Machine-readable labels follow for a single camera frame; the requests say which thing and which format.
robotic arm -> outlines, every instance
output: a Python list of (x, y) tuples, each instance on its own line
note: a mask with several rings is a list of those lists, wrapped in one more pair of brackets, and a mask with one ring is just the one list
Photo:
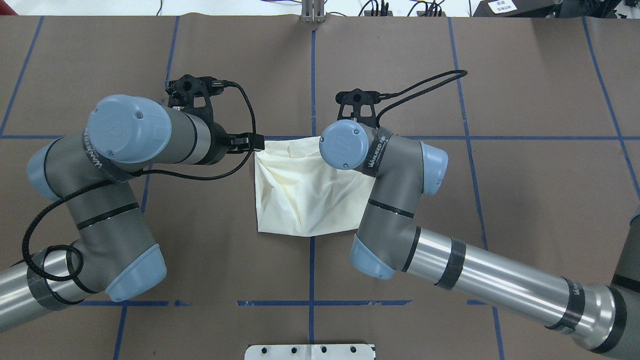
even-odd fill
[[(609, 286), (550, 275), (448, 236), (412, 224), (420, 195), (434, 195), (447, 169), (447, 154), (377, 127), (377, 92), (341, 92), (338, 121), (320, 138), (332, 167), (376, 178), (350, 260), (359, 271), (390, 279), (401, 270), (445, 290), (457, 289), (570, 334), (579, 346), (616, 359), (640, 359), (640, 220)], [(342, 114), (345, 105), (354, 111)], [(371, 117), (360, 116), (370, 106)]]
[[(243, 94), (252, 133), (227, 134), (213, 121), (209, 97), (228, 86)], [(153, 163), (212, 165), (228, 153), (264, 149), (264, 137), (255, 133), (253, 110), (238, 84), (185, 75), (169, 82), (167, 92), (173, 108), (142, 97), (109, 96), (91, 112), (84, 131), (54, 141), (31, 158), (31, 184), (57, 201), (54, 205), (66, 202), (80, 239), (71, 247), (48, 247), (33, 256), (28, 242), (23, 243), (24, 259), (0, 272), (0, 332), (94, 293), (105, 291), (115, 302), (128, 300), (164, 279), (159, 245), (127, 183), (144, 174), (142, 168)], [(194, 107), (195, 97), (204, 97), (206, 105)], [(223, 177), (146, 171), (153, 172)]]

white label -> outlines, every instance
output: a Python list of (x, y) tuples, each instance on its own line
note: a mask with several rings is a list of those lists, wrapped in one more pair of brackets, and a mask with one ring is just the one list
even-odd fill
[(493, 13), (508, 13), (518, 8), (513, 4), (511, 0), (498, 0), (489, 3), (489, 7), (493, 10)]

barcode label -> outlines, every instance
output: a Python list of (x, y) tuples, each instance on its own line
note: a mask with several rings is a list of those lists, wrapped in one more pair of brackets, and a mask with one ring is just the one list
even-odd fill
[(493, 13), (507, 13), (518, 10), (511, 0), (493, 1), (489, 3), (489, 7), (493, 10)]

white cloth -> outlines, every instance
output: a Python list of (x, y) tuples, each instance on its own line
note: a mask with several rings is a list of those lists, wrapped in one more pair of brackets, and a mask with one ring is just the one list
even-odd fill
[(374, 179), (327, 165), (318, 143), (319, 136), (270, 141), (255, 153), (258, 231), (316, 236), (358, 228)]

white bracket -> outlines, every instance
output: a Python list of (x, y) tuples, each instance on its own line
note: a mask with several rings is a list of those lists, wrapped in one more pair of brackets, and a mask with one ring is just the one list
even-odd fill
[(252, 345), (244, 360), (376, 360), (371, 344)]
[(324, 0), (301, 0), (302, 22), (324, 22)]

